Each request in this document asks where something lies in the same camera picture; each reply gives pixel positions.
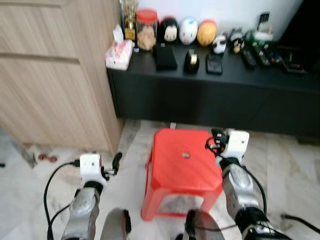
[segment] white round figurine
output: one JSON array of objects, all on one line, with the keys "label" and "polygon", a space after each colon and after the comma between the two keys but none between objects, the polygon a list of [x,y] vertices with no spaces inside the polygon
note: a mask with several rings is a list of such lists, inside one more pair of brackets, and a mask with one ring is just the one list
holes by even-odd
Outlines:
[{"label": "white round figurine", "polygon": [[191,44],[197,37],[198,23],[193,17],[187,17],[179,25],[179,38],[184,45]]},{"label": "white round figurine", "polygon": [[215,54],[222,54],[226,50],[227,38],[225,35],[218,35],[213,40],[212,49]]}]

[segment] cabinet door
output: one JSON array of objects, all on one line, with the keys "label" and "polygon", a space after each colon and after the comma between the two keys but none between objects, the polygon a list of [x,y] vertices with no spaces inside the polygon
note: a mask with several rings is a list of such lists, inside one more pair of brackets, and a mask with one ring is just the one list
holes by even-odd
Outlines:
[{"label": "cabinet door", "polygon": [[0,53],[77,58],[59,7],[2,5]]},{"label": "cabinet door", "polygon": [[108,150],[78,63],[0,59],[0,125],[22,143]]}]

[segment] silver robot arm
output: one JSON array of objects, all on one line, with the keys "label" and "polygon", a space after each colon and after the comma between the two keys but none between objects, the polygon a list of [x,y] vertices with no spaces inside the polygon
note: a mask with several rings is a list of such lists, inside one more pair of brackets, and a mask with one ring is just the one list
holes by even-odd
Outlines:
[{"label": "silver robot arm", "polygon": [[[241,165],[248,142],[249,133],[246,131],[231,129],[220,132],[213,129],[212,137],[205,143],[205,148],[215,155],[216,164],[222,169],[222,188],[226,196],[227,212],[239,228],[243,240],[289,240],[271,225],[266,216],[267,209],[262,211],[259,208],[254,194],[254,176]],[[210,234],[211,231],[217,231],[215,225],[215,221],[207,213],[197,209],[190,210],[186,218],[185,233],[177,236],[176,240],[224,239],[221,236],[217,238],[217,233],[214,236]],[[199,234],[197,232],[201,228],[198,226],[205,226]]]},{"label": "silver robot arm", "polygon": [[[61,240],[93,240],[96,234],[96,220],[99,215],[100,195],[110,176],[117,174],[122,153],[118,153],[112,169],[105,170],[99,154],[80,156],[81,189],[76,191],[70,204],[69,221]],[[104,223],[101,240],[125,240],[131,231],[127,210],[112,210]]]}]

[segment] stool hole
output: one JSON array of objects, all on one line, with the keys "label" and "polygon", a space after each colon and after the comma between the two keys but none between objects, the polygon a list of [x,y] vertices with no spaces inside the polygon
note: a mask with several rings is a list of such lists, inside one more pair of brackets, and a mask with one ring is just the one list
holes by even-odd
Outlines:
[{"label": "stool hole", "polygon": [[166,195],[158,206],[157,213],[167,216],[175,214],[187,214],[190,209],[200,209],[204,202],[202,196],[183,193],[171,193]]},{"label": "stool hole", "polygon": [[184,159],[189,159],[189,158],[190,158],[190,154],[187,153],[187,152],[183,152],[183,153],[182,153],[182,157],[183,157]]}]

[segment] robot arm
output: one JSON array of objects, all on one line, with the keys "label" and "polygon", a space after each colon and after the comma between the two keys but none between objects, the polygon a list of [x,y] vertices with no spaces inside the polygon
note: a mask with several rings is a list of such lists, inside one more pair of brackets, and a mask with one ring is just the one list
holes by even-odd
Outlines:
[{"label": "robot arm", "polygon": [[216,156],[216,164],[222,168],[222,188],[226,196],[226,208],[238,226],[243,240],[289,240],[272,227],[266,214],[260,210],[254,194],[254,181],[244,167],[242,158],[246,152],[249,133],[230,130],[227,134],[212,130],[212,139],[205,147]]},{"label": "robot arm", "polygon": [[[99,214],[100,195],[107,185],[109,176],[116,175],[122,153],[118,153],[112,169],[105,170],[99,154],[80,156],[81,189],[75,193],[70,204],[69,221],[61,240],[93,240],[96,233],[96,220]],[[127,210],[112,210],[105,221],[101,240],[126,239],[131,231],[131,221]]]}]

